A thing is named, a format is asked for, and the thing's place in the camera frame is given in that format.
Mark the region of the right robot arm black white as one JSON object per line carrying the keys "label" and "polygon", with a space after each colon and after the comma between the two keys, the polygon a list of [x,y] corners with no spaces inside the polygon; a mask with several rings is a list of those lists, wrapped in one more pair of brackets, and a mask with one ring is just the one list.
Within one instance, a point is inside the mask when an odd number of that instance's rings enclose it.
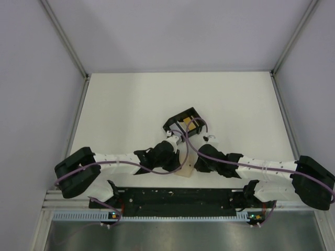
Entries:
{"label": "right robot arm black white", "polygon": [[328,211],[334,203],[334,175],[309,156],[288,162],[263,161],[239,153],[224,154],[211,144],[196,152],[197,171],[247,181],[236,195],[229,195],[236,209],[301,200],[311,208]]}

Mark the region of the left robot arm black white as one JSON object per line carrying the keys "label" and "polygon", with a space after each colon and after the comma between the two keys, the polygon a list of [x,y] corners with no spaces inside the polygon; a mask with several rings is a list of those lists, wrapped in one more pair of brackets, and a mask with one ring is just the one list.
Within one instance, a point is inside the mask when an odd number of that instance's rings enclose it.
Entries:
{"label": "left robot arm black white", "polygon": [[55,185],[65,199],[79,196],[93,197],[107,207],[114,207],[119,195],[112,184],[114,175],[173,173],[180,168],[178,139],[170,137],[155,147],[137,150],[128,154],[98,154],[90,147],[83,147],[60,162],[54,168],[57,180]]}

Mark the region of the black card holder box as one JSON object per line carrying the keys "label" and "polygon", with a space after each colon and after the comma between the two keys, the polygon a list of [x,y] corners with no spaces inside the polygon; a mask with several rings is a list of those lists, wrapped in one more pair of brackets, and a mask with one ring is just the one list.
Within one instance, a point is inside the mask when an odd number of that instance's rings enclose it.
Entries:
{"label": "black card holder box", "polygon": [[205,125],[201,120],[193,120],[195,118],[200,118],[200,115],[194,107],[191,107],[168,118],[162,128],[165,132],[178,130],[184,135],[187,130],[188,137],[190,138],[196,134],[200,134],[203,126]]}

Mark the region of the beige card stack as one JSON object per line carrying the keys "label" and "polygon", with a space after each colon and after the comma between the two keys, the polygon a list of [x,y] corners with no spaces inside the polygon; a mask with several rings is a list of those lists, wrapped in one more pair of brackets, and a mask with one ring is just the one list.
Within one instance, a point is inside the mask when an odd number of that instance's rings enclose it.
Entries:
{"label": "beige card stack", "polygon": [[174,174],[177,176],[190,178],[194,171],[194,165],[195,165],[196,160],[197,160],[196,155],[194,153],[190,153],[183,167],[177,172],[175,172]]}

